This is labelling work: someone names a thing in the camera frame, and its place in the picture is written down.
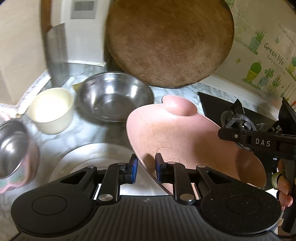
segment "stove burner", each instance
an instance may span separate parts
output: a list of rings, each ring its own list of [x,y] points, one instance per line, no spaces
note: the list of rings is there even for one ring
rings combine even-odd
[[[220,121],[222,127],[245,131],[259,131],[265,125],[264,123],[260,123],[255,126],[254,123],[247,116],[245,116],[244,108],[242,107],[239,99],[237,99],[231,106],[231,110],[232,111],[224,111],[221,114]],[[250,148],[244,147],[240,143],[236,142],[235,144],[239,148],[245,148],[246,150],[251,151]]]

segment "pink container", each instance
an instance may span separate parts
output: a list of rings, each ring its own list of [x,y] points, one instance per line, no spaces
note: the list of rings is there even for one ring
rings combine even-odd
[[[260,160],[235,143],[220,140],[219,126],[197,112],[187,99],[167,95],[162,104],[139,107],[128,117],[126,131],[135,154],[156,181],[155,154],[195,169],[206,165],[228,176],[263,187],[266,173]],[[172,192],[170,184],[163,184]]]

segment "marble countertop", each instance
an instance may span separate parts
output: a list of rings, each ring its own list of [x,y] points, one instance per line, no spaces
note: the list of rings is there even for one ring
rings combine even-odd
[[[76,74],[72,75],[64,87],[71,89],[74,93],[71,88],[71,83],[80,82],[88,76],[98,72],[99,70],[97,69],[82,69],[80,72],[79,70],[76,70]],[[197,94],[199,91],[230,102],[234,102],[237,99],[235,96],[229,95],[201,82],[178,89],[164,89],[157,87],[151,87],[151,89],[154,93],[155,103],[161,103],[161,98],[164,95],[178,95],[195,103],[200,114],[204,113]],[[274,116],[256,106],[243,100],[241,100],[241,102],[245,108],[256,111],[271,119],[275,119]],[[22,193],[47,183],[53,168],[65,154],[77,147],[96,142],[114,143],[130,148],[125,123],[106,123],[90,120],[89,118],[82,116],[77,104],[72,123],[65,131],[59,134],[47,135],[41,133],[26,114],[23,115],[20,120],[27,126],[31,136],[39,146],[41,159],[36,177],[31,183],[0,195],[0,241],[9,240],[17,234],[17,230],[10,215],[10,208],[13,201]]]

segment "hand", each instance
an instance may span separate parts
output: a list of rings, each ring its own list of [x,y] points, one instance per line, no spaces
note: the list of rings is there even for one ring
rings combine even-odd
[[[282,159],[279,161],[278,169],[280,172],[284,170],[284,163]],[[279,177],[278,189],[280,190],[279,201],[281,203],[281,210],[284,211],[286,207],[290,207],[292,205],[293,198],[289,195],[291,184],[284,178],[283,175]]]

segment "gas stove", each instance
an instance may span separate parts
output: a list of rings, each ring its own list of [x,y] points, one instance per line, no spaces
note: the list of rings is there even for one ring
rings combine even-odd
[[[220,127],[233,128],[246,131],[271,132],[278,126],[276,121],[258,114],[249,109],[243,108],[241,102],[237,99],[234,103],[205,94],[198,93],[205,116],[215,122]],[[248,147],[236,142],[239,148],[251,150]],[[272,175],[277,172],[279,158],[273,154],[253,150],[266,171],[266,184],[263,190],[272,189]]]

